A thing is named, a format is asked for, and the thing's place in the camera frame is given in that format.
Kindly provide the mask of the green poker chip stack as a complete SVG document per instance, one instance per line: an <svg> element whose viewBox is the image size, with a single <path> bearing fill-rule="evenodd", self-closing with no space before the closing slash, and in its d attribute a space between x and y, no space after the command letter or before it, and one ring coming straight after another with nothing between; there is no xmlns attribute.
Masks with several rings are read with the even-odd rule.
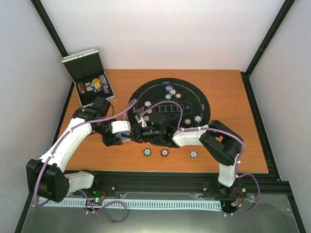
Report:
<svg viewBox="0 0 311 233"><path fill-rule="evenodd" d="M152 150L150 149L150 148L145 148L144 150L143 150L143 156L144 157L150 157L152 155Z"/></svg>

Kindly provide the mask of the brown poker chip stack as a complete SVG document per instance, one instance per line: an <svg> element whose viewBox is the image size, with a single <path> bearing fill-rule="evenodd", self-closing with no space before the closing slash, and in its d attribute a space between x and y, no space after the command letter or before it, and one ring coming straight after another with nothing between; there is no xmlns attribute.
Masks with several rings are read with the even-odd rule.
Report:
<svg viewBox="0 0 311 233"><path fill-rule="evenodd" d="M167 156L169 155L169 150L168 150L168 149L162 149L162 150L160 151L160 155L161 155L162 157L167 157Z"/></svg>

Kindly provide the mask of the red triangular all-in button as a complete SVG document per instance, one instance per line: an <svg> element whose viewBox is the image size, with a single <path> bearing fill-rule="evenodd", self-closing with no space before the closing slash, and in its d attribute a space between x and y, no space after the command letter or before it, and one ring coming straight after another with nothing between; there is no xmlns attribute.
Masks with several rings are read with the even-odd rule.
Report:
<svg viewBox="0 0 311 233"><path fill-rule="evenodd" d="M145 111L145 107L140 107L140 108L135 110L135 113L137 115L143 115L144 111Z"/></svg>

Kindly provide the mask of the blue poker chip stack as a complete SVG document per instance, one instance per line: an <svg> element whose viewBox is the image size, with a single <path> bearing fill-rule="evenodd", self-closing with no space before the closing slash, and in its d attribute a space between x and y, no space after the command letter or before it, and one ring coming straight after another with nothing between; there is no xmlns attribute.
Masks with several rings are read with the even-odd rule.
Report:
<svg viewBox="0 0 311 233"><path fill-rule="evenodd" d="M195 151L195 150L192 150L190 153L189 153L189 156L191 159L196 159L198 157L198 152Z"/></svg>

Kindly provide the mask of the purple small blind button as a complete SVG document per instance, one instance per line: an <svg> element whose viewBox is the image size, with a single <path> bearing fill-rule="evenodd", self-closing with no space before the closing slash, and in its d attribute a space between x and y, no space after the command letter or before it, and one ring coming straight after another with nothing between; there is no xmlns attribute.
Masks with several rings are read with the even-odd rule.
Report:
<svg viewBox="0 0 311 233"><path fill-rule="evenodd" d="M167 86L165 87L165 90L168 91L168 92L170 92L171 90L173 90L173 87L172 87L171 85L167 85Z"/></svg>

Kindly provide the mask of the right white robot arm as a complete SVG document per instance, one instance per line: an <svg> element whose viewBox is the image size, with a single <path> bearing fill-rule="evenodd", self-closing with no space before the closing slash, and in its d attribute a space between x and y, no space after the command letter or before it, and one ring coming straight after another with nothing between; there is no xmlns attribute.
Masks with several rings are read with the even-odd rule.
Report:
<svg viewBox="0 0 311 233"><path fill-rule="evenodd" d="M218 120L199 127L178 128L162 114L149 115L149 121L138 119L131 126L130 139L137 143L151 143L157 146L180 148L203 146L219 163L218 192L228 197L237 179L239 157L245 151L243 139Z"/></svg>

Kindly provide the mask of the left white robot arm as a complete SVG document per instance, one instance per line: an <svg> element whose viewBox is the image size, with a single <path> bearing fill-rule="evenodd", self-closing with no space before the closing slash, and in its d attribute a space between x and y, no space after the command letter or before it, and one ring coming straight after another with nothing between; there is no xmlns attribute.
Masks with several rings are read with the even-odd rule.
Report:
<svg viewBox="0 0 311 233"><path fill-rule="evenodd" d="M91 171L64 174L67 163L82 141L93 132L103 136L106 146L120 145L122 141L113 132L113 118L107 121L111 103L105 98L97 97L94 103L78 108L64 133L55 144L38 160L31 159L26 165L27 182L33 194L35 205L38 198L60 202L69 193L84 189L90 195L97 195L101 183Z"/></svg>

